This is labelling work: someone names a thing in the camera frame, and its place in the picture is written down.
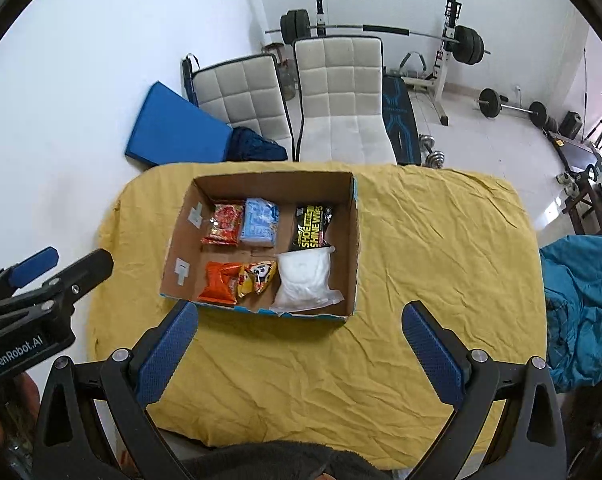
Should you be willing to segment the person's left hand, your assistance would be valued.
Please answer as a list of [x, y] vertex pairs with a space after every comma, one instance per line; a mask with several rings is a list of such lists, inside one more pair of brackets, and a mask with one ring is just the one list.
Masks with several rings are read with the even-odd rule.
[[0, 477], [32, 468], [33, 443], [40, 405], [39, 390], [28, 373], [0, 382]]

